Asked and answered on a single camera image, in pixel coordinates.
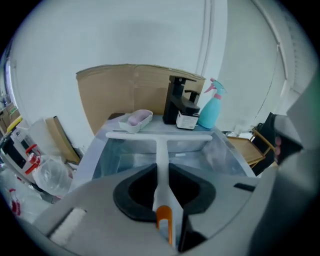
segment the white soap dish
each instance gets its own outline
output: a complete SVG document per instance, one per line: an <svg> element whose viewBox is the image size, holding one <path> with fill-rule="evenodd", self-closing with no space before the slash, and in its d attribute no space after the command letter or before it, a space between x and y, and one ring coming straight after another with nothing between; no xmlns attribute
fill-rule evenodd
<svg viewBox="0 0 320 256"><path fill-rule="evenodd" d="M154 113L150 110L139 109L133 112L132 114L120 119L119 126L121 129L124 129L129 133L136 134L148 123L150 123L153 115Z"/></svg>

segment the plastic bag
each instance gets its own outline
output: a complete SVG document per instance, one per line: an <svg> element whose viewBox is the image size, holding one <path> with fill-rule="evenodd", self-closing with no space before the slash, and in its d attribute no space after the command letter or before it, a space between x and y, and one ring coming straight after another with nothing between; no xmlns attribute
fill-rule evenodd
<svg viewBox="0 0 320 256"><path fill-rule="evenodd" d="M41 156L40 165L32 171L37 186L49 194L63 197L68 193L72 182L72 173L57 157Z"/></svg>
<svg viewBox="0 0 320 256"><path fill-rule="evenodd" d="M0 173L0 191L13 214L30 223L51 205L8 168Z"/></svg>

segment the cardboard sheet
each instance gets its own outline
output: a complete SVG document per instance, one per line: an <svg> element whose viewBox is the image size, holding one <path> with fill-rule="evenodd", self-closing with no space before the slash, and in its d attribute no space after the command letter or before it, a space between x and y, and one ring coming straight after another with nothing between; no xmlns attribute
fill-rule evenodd
<svg viewBox="0 0 320 256"><path fill-rule="evenodd" d="M94 134L112 113L147 109L155 115L165 110L169 76L187 81L184 89L201 93L205 78L183 70L154 65L103 65L76 74L82 106Z"/></svg>
<svg viewBox="0 0 320 256"><path fill-rule="evenodd" d="M45 120L48 130L56 143L57 147L62 152L65 159L71 163L79 164L80 158L71 146L58 117L54 116Z"/></svg>

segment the spray bottle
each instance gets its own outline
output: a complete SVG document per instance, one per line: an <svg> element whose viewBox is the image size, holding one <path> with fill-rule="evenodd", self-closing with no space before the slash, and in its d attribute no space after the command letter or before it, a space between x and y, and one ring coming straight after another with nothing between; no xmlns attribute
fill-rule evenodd
<svg viewBox="0 0 320 256"><path fill-rule="evenodd" d="M220 113L222 94L226 93L225 88L217 80L211 78L211 86L204 92L207 93L216 89L216 93L204 106L200 113L198 124L204 128L212 129Z"/></svg>

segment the pink soap bar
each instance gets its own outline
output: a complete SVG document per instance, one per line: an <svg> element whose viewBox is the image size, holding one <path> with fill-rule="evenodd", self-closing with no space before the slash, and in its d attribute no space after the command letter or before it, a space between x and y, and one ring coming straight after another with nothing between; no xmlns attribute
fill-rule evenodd
<svg viewBox="0 0 320 256"><path fill-rule="evenodd" d="M146 119L150 115L151 113L147 110L144 110L144 109L137 110L128 118L128 123L131 126L136 126L137 124L142 122L144 119Z"/></svg>

